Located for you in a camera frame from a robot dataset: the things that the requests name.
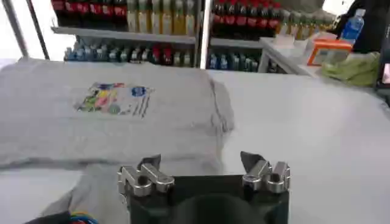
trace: red soda bottle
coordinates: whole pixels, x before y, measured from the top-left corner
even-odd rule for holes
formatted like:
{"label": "red soda bottle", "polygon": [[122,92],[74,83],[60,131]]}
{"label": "red soda bottle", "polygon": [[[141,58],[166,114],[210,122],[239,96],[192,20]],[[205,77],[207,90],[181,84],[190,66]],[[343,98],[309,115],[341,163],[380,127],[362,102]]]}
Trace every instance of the red soda bottle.
{"label": "red soda bottle", "polygon": [[80,17],[79,12],[77,11],[77,0],[66,0],[65,9],[67,15],[67,26],[80,27]]}
{"label": "red soda bottle", "polygon": [[260,5],[260,9],[258,12],[259,12],[259,19],[257,22],[257,26],[259,29],[260,36],[264,37],[267,34],[267,26],[268,26],[268,19],[269,19],[268,2],[263,2],[263,4]]}
{"label": "red soda bottle", "polygon": [[257,29],[257,19],[258,19],[258,0],[252,0],[252,3],[249,7],[248,20],[247,20],[247,34],[248,39],[258,40],[259,33]]}
{"label": "red soda bottle", "polygon": [[224,36],[229,37],[235,35],[236,32],[236,0],[230,0],[226,4],[226,14],[225,14],[225,26],[224,26]]}
{"label": "red soda bottle", "polygon": [[247,17],[248,17],[248,5],[246,0],[239,0],[237,2],[237,18],[236,18],[236,31],[239,39],[245,39],[247,36]]}
{"label": "red soda bottle", "polygon": [[90,27],[100,28],[103,15],[101,0],[90,0]]}
{"label": "red soda bottle", "polygon": [[276,2],[274,3],[274,8],[271,11],[270,20],[268,21],[269,37],[273,37],[275,35],[275,31],[280,23],[281,17],[280,3]]}
{"label": "red soda bottle", "polygon": [[102,22],[103,29],[115,30],[113,0],[102,0]]}
{"label": "red soda bottle", "polygon": [[117,30],[127,30],[127,1],[114,0],[115,27]]}
{"label": "red soda bottle", "polygon": [[89,27],[89,15],[90,15],[90,5],[88,0],[78,0],[77,1],[77,12],[80,16],[80,25],[82,27]]}
{"label": "red soda bottle", "polygon": [[64,0],[51,0],[59,26],[66,26],[66,9]]}

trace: green cloth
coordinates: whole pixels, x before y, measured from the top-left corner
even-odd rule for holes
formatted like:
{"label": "green cloth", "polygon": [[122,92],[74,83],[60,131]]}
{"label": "green cloth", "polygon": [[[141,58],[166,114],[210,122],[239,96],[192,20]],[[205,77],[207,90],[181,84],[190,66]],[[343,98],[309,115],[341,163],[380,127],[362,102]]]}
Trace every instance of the green cloth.
{"label": "green cloth", "polygon": [[336,64],[322,64],[322,75],[354,86],[373,86],[378,75],[380,54],[371,52]]}

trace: yellow bottle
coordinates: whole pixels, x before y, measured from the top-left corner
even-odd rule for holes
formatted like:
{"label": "yellow bottle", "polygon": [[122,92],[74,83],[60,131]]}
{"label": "yellow bottle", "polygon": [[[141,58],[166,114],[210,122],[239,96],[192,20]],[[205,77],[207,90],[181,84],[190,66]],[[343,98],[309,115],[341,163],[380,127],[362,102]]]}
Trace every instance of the yellow bottle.
{"label": "yellow bottle", "polygon": [[140,33],[151,32],[151,12],[147,6],[147,0],[139,1],[140,9],[138,11],[138,22]]}
{"label": "yellow bottle", "polygon": [[163,34],[172,35],[171,0],[163,0]]}
{"label": "yellow bottle", "polygon": [[175,0],[175,16],[173,20],[173,31],[175,35],[185,34],[185,15],[183,0]]}
{"label": "yellow bottle", "polygon": [[136,0],[127,0],[127,27],[129,32],[139,32]]}
{"label": "yellow bottle", "polygon": [[187,36],[195,36],[195,7],[193,0],[187,0],[187,13],[185,16],[185,34]]}
{"label": "yellow bottle", "polygon": [[163,32],[163,14],[161,13],[160,0],[152,0],[152,33],[161,34]]}

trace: red label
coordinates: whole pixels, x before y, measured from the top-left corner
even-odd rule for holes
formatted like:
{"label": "red label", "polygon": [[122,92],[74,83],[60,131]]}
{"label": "red label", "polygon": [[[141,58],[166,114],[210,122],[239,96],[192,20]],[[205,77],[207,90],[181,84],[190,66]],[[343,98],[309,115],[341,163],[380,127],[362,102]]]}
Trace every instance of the red label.
{"label": "red label", "polygon": [[233,25],[236,21],[235,16],[225,16],[226,23],[229,25]]}
{"label": "red label", "polygon": [[75,2],[66,2],[65,3],[66,11],[68,12],[76,12],[77,11],[77,3]]}
{"label": "red label", "polygon": [[100,4],[90,4],[90,10],[91,13],[97,15],[102,14],[103,12],[102,6]]}
{"label": "red label", "polygon": [[114,7],[110,5],[103,5],[103,14],[112,16],[112,14],[114,14]]}
{"label": "red label", "polygon": [[277,19],[272,19],[268,22],[268,26],[271,28],[276,28],[279,24],[279,21]]}
{"label": "red label", "polygon": [[123,6],[115,6],[114,12],[116,16],[123,16],[125,17],[127,14],[127,7],[125,5]]}
{"label": "red label", "polygon": [[245,26],[246,25],[246,16],[237,17],[237,25]]}
{"label": "red label", "polygon": [[63,1],[51,0],[51,5],[55,11],[63,11],[65,9]]}
{"label": "red label", "polygon": [[81,14],[86,14],[90,11],[90,6],[88,3],[77,3],[77,11]]}
{"label": "red label", "polygon": [[258,26],[261,28],[265,28],[268,25],[268,19],[260,19],[258,22]]}
{"label": "red label", "polygon": [[251,27],[255,27],[257,24],[257,19],[248,18],[248,25]]}

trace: metal pole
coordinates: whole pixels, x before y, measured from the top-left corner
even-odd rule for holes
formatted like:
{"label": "metal pole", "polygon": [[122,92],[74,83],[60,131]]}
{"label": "metal pole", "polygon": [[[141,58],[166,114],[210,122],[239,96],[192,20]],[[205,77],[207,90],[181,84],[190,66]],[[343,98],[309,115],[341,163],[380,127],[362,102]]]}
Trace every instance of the metal pole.
{"label": "metal pole", "polygon": [[44,42],[42,31],[38,23],[37,14],[35,14],[34,6],[32,5],[31,0],[26,0],[26,2],[30,10],[32,21],[34,22],[34,27],[35,27],[35,31],[37,32],[39,42],[41,43],[44,58],[46,60],[50,60],[48,50],[46,49],[46,43]]}
{"label": "metal pole", "polygon": [[4,10],[10,21],[13,33],[15,34],[16,41],[19,44],[20,51],[22,52],[23,57],[28,57],[29,53],[27,52],[26,42],[24,41],[19,22],[16,18],[15,9],[10,0],[2,0],[2,4],[4,5]]}

